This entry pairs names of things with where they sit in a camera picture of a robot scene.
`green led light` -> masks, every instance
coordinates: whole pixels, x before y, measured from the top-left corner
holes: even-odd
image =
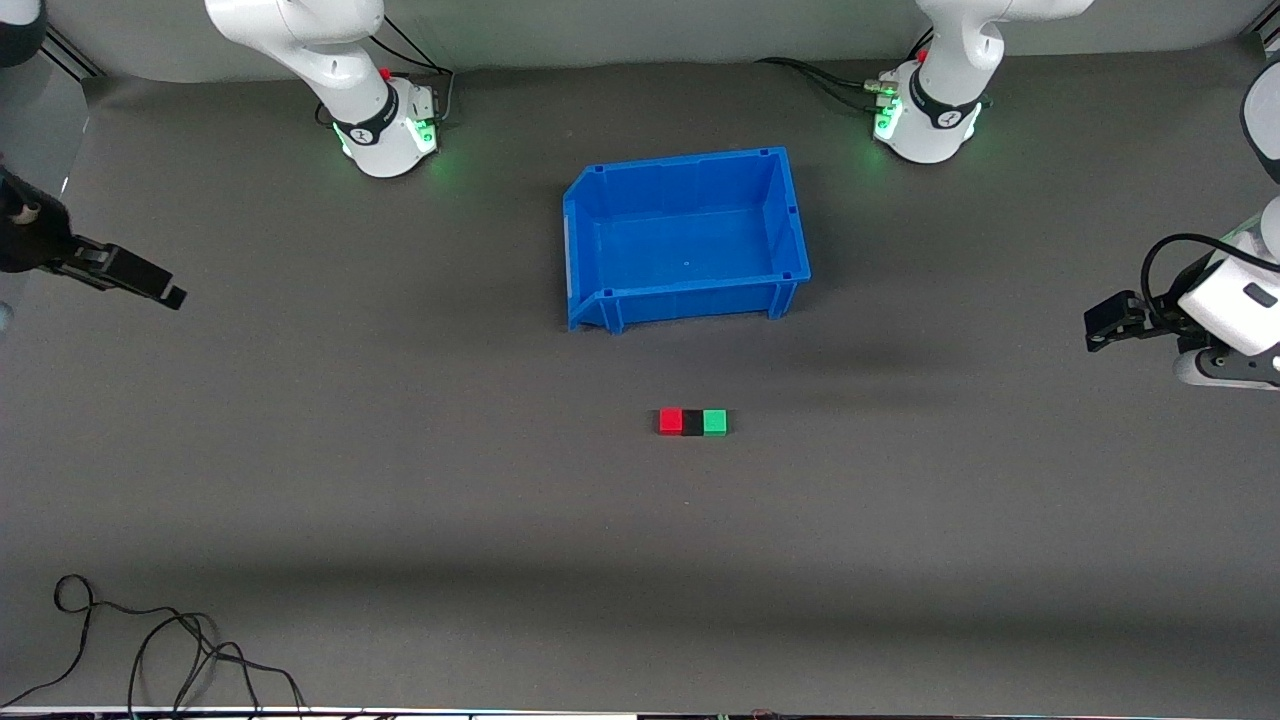
[[[411,120],[404,118],[404,126],[413,137],[413,143],[424,155],[435,150],[435,126],[430,120]]]
[[[982,102],[978,102],[978,106],[973,109],[973,122],[969,123],[969,129],[964,132],[965,140],[973,137],[974,129],[977,129],[978,127],[978,115],[980,114],[982,114]]]
[[[893,104],[881,110],[881,114],[888,119],[881,119],[876,123],[876,137],[887,141],[893,137],[893,131],[897,129],[897,120],[902,117],[902,100],[895,97]]]
[[[338,142],[342,143],[342,154],[351,158],[351,147],[347,147],[347,138],[343,137],[342,131],[338,129],[338,123],[333,123],[333,132],[338,136]]]

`gray tabletop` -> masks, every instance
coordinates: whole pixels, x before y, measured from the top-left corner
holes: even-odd
[[[392,181],[301,83],[96,86],[77,229],[191,299],[27,288],[0,689],[69,659],[47,596],[81,571],[315,703],[1275,716],[1280,405],[1178,384],[1172,341],[1091,356],[1080,319],[1274,196],[1236,122],[1260,58],[1011,59],[932,168],[763,65],[471,73]],[[788,318],[566,331],[585,165],[769,145],[814,268]],[[664,405],[737,432],[655,437]],[[123,701],[148,626],[102,616],[32,701]]]

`cable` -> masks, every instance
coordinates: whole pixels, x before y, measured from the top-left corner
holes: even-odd
[[[428,55],[426,53],[422,53],[422,49],[419,47],[416,42],[413,42],[412,40],[410,40],[408,36],[404,35],[401,31],[399,26],[397,26],[390,18],[387,18],[387,24],[392,26],[392,29],[396,31],[396,35],[401,36],[401,38],[403,38],[404,42],[408,42],[408,46],[412,47],[415,53],[417,53],[419,55],[421,55],[422,59],[426,60],[430,67],[435,68],[436,70],[439,70],[439,72],[442,72],[444,74],[449,74],[449,76],[453,74],[453,70],[451,70],[448,68],[444,68],[444,67],[440,67],[440,65],[436,65],[435,60],[433,60],[431,56]]]
[[[383,50],[390,53],[392,55],[396,55],[397,58],[399,58],[401,60],[404,60],[406,63],[412,63],[412,64],[415,64],[415,65],[417,65],[420,68],[426,68],[429,70],[435,70],[435,72],[438,72],[440,74],[449,74],[449,73],[453,72],[453,70],[445,70],[444,68],[436,65],[435,63],[422,63],[421,60],[415,60],[413,58],[410,58],[408,55],[402,55],[402,54],[397,53],[396,50],[392,50],[390,47],[388,47],[381,40],[378,40],[376,37],[370,36],[369,40],[372,40],[374,45],[381,47]]]
[[[1179,336],[1183,336],[1183,337],[1189,337],[1189,334],[1185,331],[1180,331],[1179,328],[1174,327],[1174,324],[1170,323],[1167,318],[1165,318],[1165,315],[1156,307],[1156,299],[1155,299],[1155,296],[1151,292],[1151,268],[1156,263],[1156,256],[1160,255],[1161,250],[1164,250],[1165,247],[1169,247],[1170,245],[1172,245],[1175,242],[1198,242],[1201,245],[1207,245],[1207,246],[1212,247],[1213,250],[1217,250],[1220,252],[1225,252],[1225,254],[1230,255],[1231,258],[1235,258],[1236,260],[1239,260],[1242,263],[1247,263],[1249,265],[1253,265],[1254,268],[1262,268],[1263,270],[1270,270],[1272,273],[1280,273],[1280,264],[1277,264],[1277,263],[1268,263],[1268,261],[1263,260],[1262,258],[1258,258],[1257,255],[1251,255],[1251,254],[1240,250],[1239,247],[1235,247],[1234,245],[1228,245],[1228,243],[1222,242],[1221,240],[1210,237],[1207,234],[1199,234],[1199,233],[1178,233],[1178,234],[1171,234],[1171,236],[1166,237],[1165,240],[1161,240],[1160,242],[1157,242],[1156,245],[1153,245],[1151,247],[1151,250],[1147,252],[1147,258],[1143,259],[1143,261],[1142,261],[1142,275],[1140,275],[1140,282],[1142,282],[1142,300],[1147,304],[1147,310],[1151,311],[1152,323],[1155,323],[1161,329],[1166,329],[1166,331],[1169,331],[1171,333],[1175,333],[1175,334],[1179,334]]]
[[[65,592],[65,588],[70,582],[79,583],[79,585],[84,589],[86,602],[81,607],[70,607],[63,601],[63,593]],[[14,703],[18,703],[27,696],[37,691],[56,685],[58,683],[61,683],[68,676],[70,676],[70,674],[76,670],[76,667],[79,666],[81,660],[83,660],[84,657],[84,647],[88,644],[88,629],[93,623],[93,611],[97,610],[99,607],[109,607],[111,610],[115,610],[116,612],[122,612],[124,615],[136,615],[136,616],[152,615],[156,612],[169,614],[169,618],[161,620],[160,624],[157,624],[155,628],[151,629],[150,633],[147,633],[146,638],[142,641],[142,644],[138,647],[137,653],[133,656],[133,666],[132,670],[129,671],[129,685],[127,694],[127,708],[131,716],[133,715],[134,685],[138,679],[138,673],[142,669],[142,660],[146,656],[147,647],[161,630],[174,624],[179,625],[183,630],[187,632],[187,634],[189,634],[196,641],[196,653],[195,657],[192,659],[191,670],[187,673],[187,678],[183,680],[182,688],[174,697],[175,712],[182,706],[182,702],[186,700],[187,693],[191,692],[191,688],[196,684],[196,680],[200,678],[200,675],[206,669],[211,667],[212,665],[216,665],[218,662],[230,662],[233,665],[239,666],[241,673],[244,678],[244,687],[248,691],[250,700],[253,702],[255,711],[260,711],[262,708],[262,705],[259,701],[257,692],[253,688],[253,682],[252,678],[250,676],[250,670],[282,675],[288,682],[289,691],[293,693],[293,702],[298,710],[300,717],[302,715],[302,707],[307,705],[306,700],[302,697],[302,691],[298,688],[297,682],[293,679],[293,675],[291,675],[288,671],[282,670],[279,667],[271,667],[269,665],[261,665],[259,662],[247,660],[244,657],[243,650],[241,650],[241,647],[236,643],[224,642],[220,644],[214,644],[206,635],[205,626],[202,624],[204,621],[207,621],[210,628],[212,628],[214,620],[212,618],[210,618],[204,612],[180,612],[177,609],[170,607],[168,605],[163,605],[160,607],[152,607],[148,610],[137,610],[133,607],[116,605],[114,602],[105,600],[100,601],[93,596],[93,587],[90,584],[88,579],[84,578],[83,575],[77,575],[77,574],[63,575],[61,578],[58,579],[58,583],[54,584],[54,607],[56,607],[60,612],[64,612],[67,615],[82,615],[82,614],[84,615],[84,623],[81,625],[79,646],[76,650],[76,657],[72,659],[70,665],[68,665],[67,670],[63,670],[63,673],[59,676],[54,678],[47,683],[41,683],[38,685],[35,685],[32,688],[28,688],[18,693],[13,700],[5,702],[4,705],[0,705],[0,708],[5,708]],[[233,650],[236,655],[228,653],[227,650]]]
[[[831,74],[817,65],[812,65],[809,63],[805,63],[803,60],[796,60],[794,58],[760,58],[759,60],[756,60],[756,63],[763,63],[765,65],[782,65],[785,68],[795,68],[801,73],[820,77],[822,79],[833,85],[838,85],[841,87],[851,87],[860,91],[863,90],[861,82],[845,79],[840,76]]]
[[[449,113],[453,111],[453,83],[458,81],[458,76],[449,73],[449,90],[444,94],[444,114],[440,115],[440,122],[449,119]]]
[[[67,55],[67,58],[69,58],[73,63],[79,65],[84,70],[84,74],[87,74],[88,77],[99,76],[99,73],[93,72],[93,68],[88,67],[88,64],[86,64],[84,60],[79,59],[74,53],[70,51],[70,49],[63,45],[61,41],[58,40],[56,35],[47,32],[45,33],[45,37],[47,37],[50,42],[56,45],[58,49],[61,50],[64,55]]]
[[[64,65],[63,61],[59,60],[56,55],[54,55],[52,53],[50,53],[47,47],[45,47],[44,45],[41,45],[40,46],[40,51],[44,53],[45,58],[49,58],[49,60],[52,64],[58,65],[59,68],[63,69],[64,73],[69,74],[72,77],[72,79],[74,79],[76,82],[81,81],[79,76],[76,74],[76,73],[73,73],[70,68],[68,68],[67,65]]]
[[[826,72],[826,70],[823,70],[820,68],[815,68],[815,67],[810,65],[809,63],[801,63],[800,60],[792,60],[791,58],[762,58],[762,59],[756,60],[756,63],[763,63],[763,64],[767,64],[767,65],[782,65],[782,67],[787,67],[787,68],[794,68],[796,70],[800,70],[800,74],[803,74],[810,82],[813,82],[818,87],[818,90],[826,92],[828,96],[833,97],[841,105],[844,105],[846,108],[852,108],[854,110],[861,110],[861,111],[865,111],[865,113],[878,113],[879,111],[879,108],[876,108],[873,105],[865,105],[865,104],[861,104],[861,102],[854,102],[852,100],[850,100],[850,99],[845,97],[844,95],[836,92],[835,87],[832,87],[831,85],[827,85],[828,82],[831,82],[831,83],[833,83],[833,85],[836,85],[838,87],[849,87],[849,88],[856,87],[856,88],[861,90],[863,88],[861,83],[854,83],[852,81],[847,81],[845,78],[833,76],[833,74],[831,74],[831,73],[828,73],[828,72]]]
[[[1280,5],[1276,5],[1275,8],[1272,8],[1271,12],[1267,13],[1267,15],[1265,18],[1262,18],[1261,20],[1258,20],[1258,24],[1256,24],[1253,27],[1253,32],[1261,33],[1262,28],[1267,27],[1267,23],[1270,23],[1272,19],[1275,19],[1276,13],[1280,13]]]
[[[932,26],[929,27],[929,29],[924,31],[924,35],[922,35],[919,40],[915,41],[915,45],[913,45],[911,50],[906,54],[906,59],[908,60],[914,60],[915,55],[920,50],[923,50],[924,46],[928,45],[928,42],[931,40],[933,40],[933,27]]]

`gray wall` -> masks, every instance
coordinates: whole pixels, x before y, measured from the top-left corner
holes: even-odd
[[[1187,49],[1236,35],[1266,5],[1097,0],[1080,18],[1010,26],[1006,36],[1020,55]],[[892,58],[927,26],[911,0],[388,0],[387,12],[460,69]],[[287,77],[219,36],[201,0],[50,0],[50,13],[109,72],[174,82]],[[383,37],[397,40],[387,28]]]

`blue plastic bin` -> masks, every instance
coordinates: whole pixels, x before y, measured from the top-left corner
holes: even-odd
[[[808,282],[782,147],[588,168],[564,193],[568,327],[791,307]]]

